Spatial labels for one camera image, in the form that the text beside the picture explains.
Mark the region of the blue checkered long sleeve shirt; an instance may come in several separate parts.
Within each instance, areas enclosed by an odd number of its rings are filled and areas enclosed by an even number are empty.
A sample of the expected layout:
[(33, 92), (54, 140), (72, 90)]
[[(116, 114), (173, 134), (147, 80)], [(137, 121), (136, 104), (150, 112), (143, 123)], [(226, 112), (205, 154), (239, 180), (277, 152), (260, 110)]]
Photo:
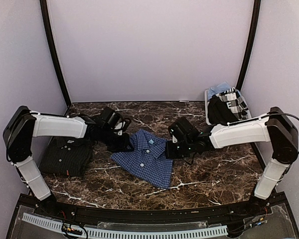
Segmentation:
[(167, 140), (140, 129), (131, 135), (130, 152), (113, 153), (111, 159), (132, 175), (167, 189), (170, 187), (173, 161), (165, 156)]

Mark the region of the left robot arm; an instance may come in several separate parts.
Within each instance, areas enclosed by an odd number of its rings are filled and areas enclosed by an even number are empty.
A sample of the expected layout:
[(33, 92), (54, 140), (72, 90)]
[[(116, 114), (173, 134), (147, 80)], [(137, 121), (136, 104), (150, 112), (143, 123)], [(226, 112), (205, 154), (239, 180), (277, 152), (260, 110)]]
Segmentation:
[(112, 152), (132, 151), (126, 132), (132, 119), (105, 107), (100, 114), (61, 116), (40, 113), (20, 106), (3, 130), (6, 160), (18, 171), (24, 184), (41, 202), (41, 209), (50, 217), (60, 213), (60, 205), (44, 180), (33, 158), (33, 142), (40, 137), (65, 137), (102, 142)]

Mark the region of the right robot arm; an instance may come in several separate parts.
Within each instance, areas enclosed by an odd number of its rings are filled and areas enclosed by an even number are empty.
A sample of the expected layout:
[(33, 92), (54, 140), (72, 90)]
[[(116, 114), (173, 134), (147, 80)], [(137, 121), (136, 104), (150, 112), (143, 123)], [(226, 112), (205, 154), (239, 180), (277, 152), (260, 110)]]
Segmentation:
[(263, 200), (269, 198), (299, 156), (299, 131), (291, 118), (299, 119), (279, 107), (272, 107), (268, 113), (255, 118), (209, 124), (199, 131), (187, 118), (181, 117), (168, 127), (172, 140), (166, 142), (165, 156), (184, 159), (227, 146), (269, 142), (273, 154), (255, 186), (255, 197), (244, 206), (247, 215), (255, 216), (263, 209)]

